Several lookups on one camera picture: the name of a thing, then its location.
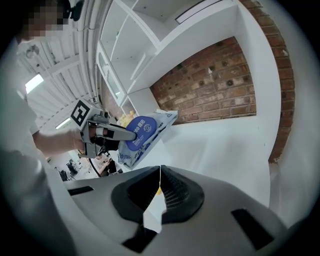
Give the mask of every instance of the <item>white ceiling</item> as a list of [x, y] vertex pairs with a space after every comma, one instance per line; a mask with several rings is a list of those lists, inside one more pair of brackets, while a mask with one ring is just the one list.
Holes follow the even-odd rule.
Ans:
[[[87, 77], [89, 77], [88, 28], [96, 0], [85, 1], [88, 2], [88, 6], [84, 25], [84, 70], [87, 71]], [[76, 0], [70, 0], [71, 6], [74, 6], [75, 2]], [[99, 8], [93, 37], [94, 57], [96, 56], [97, 39], [100, 36], [98, 35], [99, 29], [104, 24], [103, 13], [107, 4], [110, 6], [108, 2], [102, 0]], [[79, 21], [74, 22], [69, 19], [69, 24], [63, 26], [63, 31], [53, 33], [57, 36], [36, 39], [19, 45], [17, 57], [24, 84], [36, 74], [41, 74], [44, 79], [44, 82], [27, 95], [28, 104], [37, 114], [36, 124], [44, 132], [54, 131], [56, 126], [66, 120], [77, 99], [90, 99], [80, 63], [78, 23]], [[26, 51], [33, 45], [36, 45], [40, 51], [39, 55], [30, 59], [26, 57]]]

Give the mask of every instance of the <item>glass cabinet door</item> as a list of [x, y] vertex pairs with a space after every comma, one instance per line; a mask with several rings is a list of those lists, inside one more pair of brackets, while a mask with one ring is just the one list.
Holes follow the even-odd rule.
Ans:
[[125, 93], [125, 90], [123, 89], [123, 86], [120, 80], [117, 77], [117, 74], [115, 73], [110, 63], [110, 60], [104, 48], [102, 47], [100, 40], [98, 41], [96, 54], [97, 54], [96, 62], [101, 71], [102, 77], [106, 85], [108, 86], [116, 103], [118, 104], [118, 106], [120, 106], [125, 99], [126, 93]]

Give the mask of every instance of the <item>light strip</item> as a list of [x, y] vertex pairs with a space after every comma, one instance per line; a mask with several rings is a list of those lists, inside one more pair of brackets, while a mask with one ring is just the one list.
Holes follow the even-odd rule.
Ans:
[[189, 10], [185, 11], [183, 14], [181, 14], [178, 18], [175, 20], [181, 24], [185, 20], [189, 19], [191, 16], [195, 15], [196, 13], [200, 12], [204, 8], [207, 8], [208, 6], [211, 6], [215, 4], [216, 2], [220, 2], [221, 0], [204, 0], [199, 2], [197, 5], [191, 7]]
[[40, 85], [44, 79], [40, 74], [37, 74], [34, 78], [32, 78], [29, 82], [25, 84], [26, 93], [30, 93], [34, 88]]
[[56, 129], [61, 128], [62, 126], [64, 126], [64, 125], [65, 125], [66, 123], [68, 123], [69, 121], [70, 121], [70, 118], [64, 120], [62, 123], [60, 123], [60, 124], [56, 127]]

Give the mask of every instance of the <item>wet wipes package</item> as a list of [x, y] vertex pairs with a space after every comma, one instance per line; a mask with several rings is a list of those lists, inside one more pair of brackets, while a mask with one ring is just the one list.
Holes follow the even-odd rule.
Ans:
[[118, 146], [118, 162], [133, 169], [158, 142], [161, 132], [169, 128], [178, 117], [178, 111], [156, 112], [147, 116], [138, 116], [127, 126], [128, 131], [135, 132], [133, 141], [120, 141]]

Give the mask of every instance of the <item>person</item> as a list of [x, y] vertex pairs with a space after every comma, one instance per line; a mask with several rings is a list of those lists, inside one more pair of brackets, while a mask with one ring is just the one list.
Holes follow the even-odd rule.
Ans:
[[102, 177], [109, 176], [110, 174], [120, 174], [123, 172], [120, 166], [113, 161], [111, 157], [106, 156], [104, 153], [98, 154], [95, 159], [93, 159], [92, 164]]
[[[36, 114], [27, 106], [26, 87], [19, 77], [19, 68], [17, 67], [18, 45], [37, 37], [43, 37], [46, 35], [46, 31], [56, 25], [64, 24], [70, 11], [68, 0], [37, 0], [32, 3], [34, 5], [22, 3], [28, 4], [28, 12], [21, 17], [18, 15], [18, 19], [22, 19], [23, 24], [10, 42], [7, 51], [2, 54], [0, 61], [0, 121], [2, 124], [6, 123], [1, 127], [1, 146], [6, 150], [18, 149], [21, 151], [22, 148], [29, 145], [29, 143], [22, 144], [22, 141], [28, 137], [26, 136], [26, 127], [28, 127], [27, 133], [32, 135], [34, 146], [45, 157], [75, 149], [84, 150], [79, 130], [63, 130], [54, 134], [42, 133], [35, 123]], [[12, 106], [9, 101], [15, 102], [15, 106]], [[107, 133], [108, 131], [104, 129], [103, 134], [106, 136]], [[91, 128], [89, 135], [91, 138], [95, 137], [96, 130]], [[23, 151], [30, 154], [34, 151], [34, 148], [32, 150], [31, 148]]]

